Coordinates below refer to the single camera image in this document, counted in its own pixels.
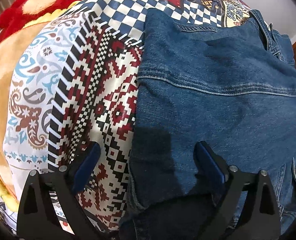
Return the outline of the patchwork patterned bedspread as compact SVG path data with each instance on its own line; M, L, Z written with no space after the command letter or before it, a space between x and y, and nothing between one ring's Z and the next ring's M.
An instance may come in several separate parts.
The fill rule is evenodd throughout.
M96 141L99 161L77 196L99 231L117 231L150 8L215 27L240 25L249 10L241 0L82 0L48 23L21 55L10 86L3 152L17 196L31 170L68 165Z

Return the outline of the red yellow plush toy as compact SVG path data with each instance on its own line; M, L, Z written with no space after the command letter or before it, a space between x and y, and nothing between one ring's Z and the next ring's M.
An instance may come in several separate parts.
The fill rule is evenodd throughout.
M5 39L22 29L27 23L37 20L45 14L67 9L71 4L81 0L15 0L0 15L1 39Z

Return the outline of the yellow orange fleece blanket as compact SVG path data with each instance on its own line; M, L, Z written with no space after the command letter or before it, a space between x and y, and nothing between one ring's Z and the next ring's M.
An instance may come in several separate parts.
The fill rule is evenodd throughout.
M9 87L13 70L25 49L34 37L50 21L63 14L65 10L57 9L47 13L24 28L10 35L0 43L0 197L12 211L17 211L19 202L12 185L10 168L2 152L2 142L6 132Z

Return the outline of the blue denim jacket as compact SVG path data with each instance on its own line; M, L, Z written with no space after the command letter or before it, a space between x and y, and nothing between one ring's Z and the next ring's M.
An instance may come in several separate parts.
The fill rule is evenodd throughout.
M149 9L121 239L195 239L220 196L196 164L205 141L228 165L265 170L280 233L296 223L296 68L291 41L251 10L231 28Z

